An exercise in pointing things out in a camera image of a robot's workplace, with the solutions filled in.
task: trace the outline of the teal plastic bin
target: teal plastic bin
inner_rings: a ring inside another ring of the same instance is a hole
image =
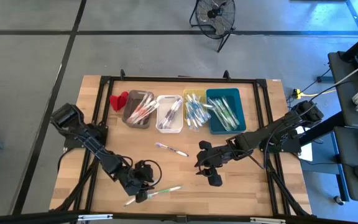
[[[246,130],[246,120],[244,119],[244,112],[242,111],[240,91],[237,88],[228,88],[228,89],[208,89],[206,90],[206,97],[211,98],[221,98],[225,96],[227,103],[232,109],[233,113],[236,115],[237,119],[240,122],[237,129],[233,131],[226,131],[216,117],[213,111],[209,111],[211,119],[209,120],[209,131],[211,134],[237,134]]]

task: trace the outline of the yellow plastic bin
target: yellow plastic bin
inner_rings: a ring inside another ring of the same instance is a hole
[[[185,120],[185,123],[187,124],[187,112],[186,112],[186,102],[187,102],[187,97],[186,95],[189,94],[190,96],[192,96],[192,94],[195,94],[196,96],[200,96],[200,102],[201,103],[206,103],[206,90],[204,89],[184,89],[183,90],[183,119]]]

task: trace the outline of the plastic bin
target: plastic bin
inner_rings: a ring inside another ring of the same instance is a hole
[[[131,114],[136,109],[137,105],[143,100],[143,97],[146,93],[151,93],[153,98],[154,94],[149,91],[141,91],[141,90],[131,90],[128,94],[128,100],[125,105],[124,114],[122,115],[122,122],[124,122],[126,125],[128,125],[131,128],[142,128],[146,129],[150,126],[150,113],[145,119],[143,124],[131,124],[127,123],[128,118],[131,116]]]
[[[236,115],[240,125],[233,131],[226,131],[219,121],[218,117],[213,111],[210,111],[211,119],[209,119],[209,131],[211,134],[237,134],[246,130],[246,120],[244,119],[244,112],[242,111],[242,104],[240,98],[240,91],[237,88],[228,89],[208,89],[206,90],[206,97],[221,98],[225,96],[230,109]]]
[[[167,115],[177,98],[182,99],[182,104],[173,117],[171,128],[159,129],[158,124],[165,118],[165,115]],[[183,98],[180,95],[161,95],[157,97],[157,101],[160,103],[160,106],[157,108],[157,122],[155,124],[157,130],[161,133],[180,133],[183,127]]]
[[[196,96],[201,97],[200,98],[201,103],[206,103],[206,90],[204,90],[204,89],[185,89],[185,90],[183,90],[183,99],[184,99],[183,105],[185,105],[185,103],[187,102],[186,94],[189,94],[191,96],[193,93]],[[186,116],[187,116],[187,111],[186,111],[186,108],[183,107],[183,119],[187,122]]]

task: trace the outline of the white plastic bin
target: white plastic bin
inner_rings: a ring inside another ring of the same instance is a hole
[[[167,115],[177,98],[182,100],[182,104],[173,117],[171,128],[159,129],[158,124],[164,120],[165,115]],[[183,98],[180,95],[161,95],[157,97],[157,102],[160,103],[160,106],[157,108],[157,122],[155,124],[155,128],[157,128],[161,133],[179,133],[183,127]]]

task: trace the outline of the black desk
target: black desk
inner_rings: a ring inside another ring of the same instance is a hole
[[[358,129],[335,127],[334,133],[339,150],[341,163],[357,166],[358,165]],[[353,168],[343,165],[345,180],[349,196],[353,200],[358,200],[358,178],[353,174]]]
[[[339,58],[338,53],[329,53],[328,59],[335,82],[338,82],[354,71],[353,65],[343,62]],[[300,139],[301,145],[305,145],[320,136],[330,133],[335,126],[358,128],[358,112],[355,110],[356,106],[352,102],[352,97],[358,92],[358,74],[353,74],[347,80],[353,82],[336,87],[342,111],[308,130]]]

